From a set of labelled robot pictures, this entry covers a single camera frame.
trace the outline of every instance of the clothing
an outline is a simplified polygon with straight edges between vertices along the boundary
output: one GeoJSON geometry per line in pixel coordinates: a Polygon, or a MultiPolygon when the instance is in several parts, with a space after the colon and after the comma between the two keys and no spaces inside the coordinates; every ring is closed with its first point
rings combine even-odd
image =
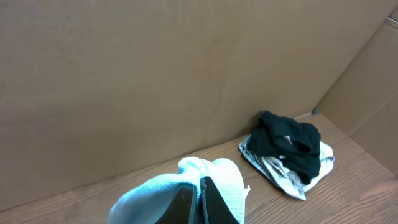
{"type": "Polygon", "coordinates": [[[245,189],[242,175],[229,159],[213,162],[187,157],[178,163],[179,174],[163,174],[125,193],[109,213],[109,224],[155,223],[166,211],[182,183],[197,188],[200,198],[200,179],[209,176],[217,186],[229,210],[244,223],[244,201],[250,190],[245,189]]]}
{"type": "Polygon", "coordinates": [[[248,149],[248,136],[240,145],[239,150],[243,156],[273,184],[280,187],[284,192],[300,200],[306,200],[305,193],[314,187],[322,177],[326,176],[332,169],[335,158],[330,146],[323,142],[320,144],[319,175],[313,177],[309,184],[304,184],[296,172],[284,167],[283,162],[273,156],[256,156],[248,149]]]}
{"type": "Polygon", "coordinates": [[[309,184],[319,175],[320,138],[312,124],[265,111],[259,118],[259,127],[251,135],[248,150],[257,156],[279,158],[284,167],[295,171],[304,184],[309,184]]]}

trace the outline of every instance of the white cloth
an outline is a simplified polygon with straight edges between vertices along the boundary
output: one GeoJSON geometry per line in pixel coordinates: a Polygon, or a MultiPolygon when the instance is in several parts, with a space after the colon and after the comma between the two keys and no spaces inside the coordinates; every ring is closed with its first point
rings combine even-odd
{"type": "Polygon", "coordinates": [[[306,200],[305,193],[315,186],[322,177],[326,176],[332,169],[335,158],[333,150],[327,144],[320,142],[321,168],[319,176],[311,179],[311,183],[305,185],[300,180],[296,172],[289,170],[282,165],[282,161],[273,156],[258,157],[247,149],[250,136],[248,136],[240,145],[239,150],[243,156],[254,165],[264,176],[266,176],[273,184],[280,187],[288,195],[306,200]]]}
{"type": "Polygon", "coordinates": [[[125,193],[109,213],[109,224],[155,223],[166,211],[182,183],[197,188],[200,179],[211,177],[235,219],[244,223],[244,201],[250,190],[244,188],[242,175],[229,159],[213,162],[187,157],[178,163],[179,174],[163,174],[125,193]]]}

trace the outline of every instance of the pile of clothes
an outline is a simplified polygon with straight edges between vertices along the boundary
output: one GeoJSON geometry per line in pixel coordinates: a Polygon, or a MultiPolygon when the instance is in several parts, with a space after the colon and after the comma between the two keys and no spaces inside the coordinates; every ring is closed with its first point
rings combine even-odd
{"type": "Polygon", "coordinates": [[[332,148],[320,138],[312,124],[265,111],[239,150],[273,184],[305,200],[306,191],[332,170],[335,161],[332,148]]]}

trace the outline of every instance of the wall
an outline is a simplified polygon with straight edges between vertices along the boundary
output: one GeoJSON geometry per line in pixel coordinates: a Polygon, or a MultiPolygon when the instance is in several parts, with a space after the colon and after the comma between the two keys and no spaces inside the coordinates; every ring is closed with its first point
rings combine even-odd
{"type": "Polygon", "coordinates": [[[2,0],[0,210],[309,112],[396,0],[2,0]]]}
{"type": "Polygon", "coordinates": [[[398,25],[374,34],[320,102],[321,112],[398,175],[398,25]]]}

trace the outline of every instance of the black fabric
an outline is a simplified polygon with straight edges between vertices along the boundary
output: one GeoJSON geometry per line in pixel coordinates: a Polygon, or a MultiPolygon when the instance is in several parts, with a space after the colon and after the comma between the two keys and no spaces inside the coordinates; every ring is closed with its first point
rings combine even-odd
{"type": "Polygon", "coordinates": [[[248,149],[257,156],[274,156],[295,171],[303,184],[319,175],[321,135],[310,123],[298,123],[265,111],[259,127],[251,134],[248,149]],[[291,143],[284,137],[289,136],[291,143]]]}

